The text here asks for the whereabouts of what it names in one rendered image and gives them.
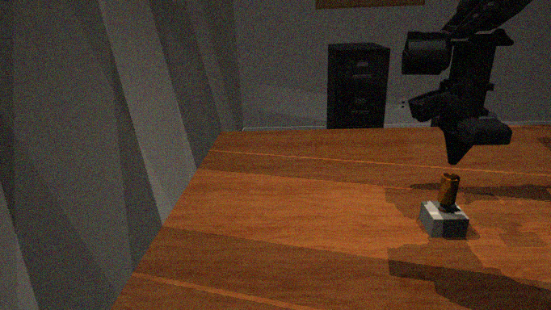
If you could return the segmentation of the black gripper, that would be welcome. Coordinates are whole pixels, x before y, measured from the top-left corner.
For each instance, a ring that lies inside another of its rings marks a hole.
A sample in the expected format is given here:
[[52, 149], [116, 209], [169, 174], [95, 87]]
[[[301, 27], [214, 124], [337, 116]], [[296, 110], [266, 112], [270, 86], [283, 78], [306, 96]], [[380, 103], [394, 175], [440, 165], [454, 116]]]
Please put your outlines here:
[[449, 74], [444, 79], [447, 90], [449, 84], [455, 85], [460, 102], [459, 115], [440, 115], [435, 123], [443, 130], [448, 164], [456, 165], [474, 145], [508, 145], [512, 130], [504, 122], [490, 118], [484, 107], [486, 92], [494, 90], [489, 77], [456, 77]]

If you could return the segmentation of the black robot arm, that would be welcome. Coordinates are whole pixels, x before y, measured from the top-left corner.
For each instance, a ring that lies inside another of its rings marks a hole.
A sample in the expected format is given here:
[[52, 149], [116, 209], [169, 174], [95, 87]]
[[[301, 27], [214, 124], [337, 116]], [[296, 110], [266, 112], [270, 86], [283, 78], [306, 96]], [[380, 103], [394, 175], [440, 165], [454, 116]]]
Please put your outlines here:
[[[503, 28], [490, 34], [475, 33], [503, 25], [531, 1], [460, 0], [456, 13], [440, 31], [408, 31], [402, 51], [402, 75], [440, 75], [449, 67], [452, 57], [450, 75], [489, 77], [496, 46], [511, 46], [514, 41]], [[454, 90], [455, 85], [449, 84], [446, 90], [445, 82], [440, 82], [439, 90], [410, 98], [412, 117], [425, 122], [447, 111], [448, 115], [459, 115], [458, 91]]]

